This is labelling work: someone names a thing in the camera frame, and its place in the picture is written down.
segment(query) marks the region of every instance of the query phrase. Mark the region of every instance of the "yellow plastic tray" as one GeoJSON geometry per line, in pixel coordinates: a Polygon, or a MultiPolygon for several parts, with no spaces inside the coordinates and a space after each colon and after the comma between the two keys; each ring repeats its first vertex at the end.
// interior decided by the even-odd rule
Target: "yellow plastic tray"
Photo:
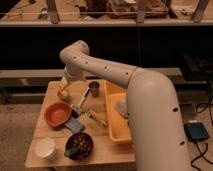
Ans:
{"type": "Polygon", "coordinates": [[[117,101],[126,101],[126,90],[109,81],[104,81],[104,90],[110,139],[115,143],[130,143],[128,120],[115,110],[117,101]]]}

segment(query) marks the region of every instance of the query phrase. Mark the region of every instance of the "paper cup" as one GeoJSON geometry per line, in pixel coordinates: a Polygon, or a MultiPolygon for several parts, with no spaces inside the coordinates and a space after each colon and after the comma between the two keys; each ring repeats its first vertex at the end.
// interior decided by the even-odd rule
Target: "paper cup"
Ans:
{"type": "Polygon", "coordinates": [[[35,153],[39,158],[53,160],[56,155],[56,145],[52,138],[44,138],[35,147],[35,153]]]}

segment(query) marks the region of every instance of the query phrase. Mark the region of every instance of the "food item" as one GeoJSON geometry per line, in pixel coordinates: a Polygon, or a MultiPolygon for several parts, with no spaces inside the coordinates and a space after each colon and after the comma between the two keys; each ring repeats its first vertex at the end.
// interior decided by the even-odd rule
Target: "food item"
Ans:
{"type": "Polygon", "coordinates": [[[71,96],[67,89],[59,89],[57,95],[62,101],[70,103],[71,96]]]}
{"type": "Polygon", "coordinates": [[[92,138],[86,133],[73,134],[67,141],[64,155],[72,160],[82,160],[89,156],[93,149],[92,138]]]}

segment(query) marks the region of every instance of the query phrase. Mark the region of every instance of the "dark background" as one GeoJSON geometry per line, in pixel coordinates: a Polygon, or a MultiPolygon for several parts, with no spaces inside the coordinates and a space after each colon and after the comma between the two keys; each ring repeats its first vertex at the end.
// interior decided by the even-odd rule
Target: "dark background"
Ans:
{"type": "Polygon", "coordinates": [[[94,57],[141,67],[178,67],[182,52],[213,56],[213,26],[0,28],[0,70],[62,69],[60,51],[77,40],[94,57]]]}

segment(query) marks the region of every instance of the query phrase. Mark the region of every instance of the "red bowl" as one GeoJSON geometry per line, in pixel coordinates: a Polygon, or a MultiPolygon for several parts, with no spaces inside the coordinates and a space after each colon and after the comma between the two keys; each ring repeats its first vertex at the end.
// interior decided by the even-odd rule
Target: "red bowl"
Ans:
{"type": "Polygon", "coordinates": [[[51,127],[64,124],[71,116],[71,107],[67,103],[53,103],[44,112],[44,119],[51,127]]]}

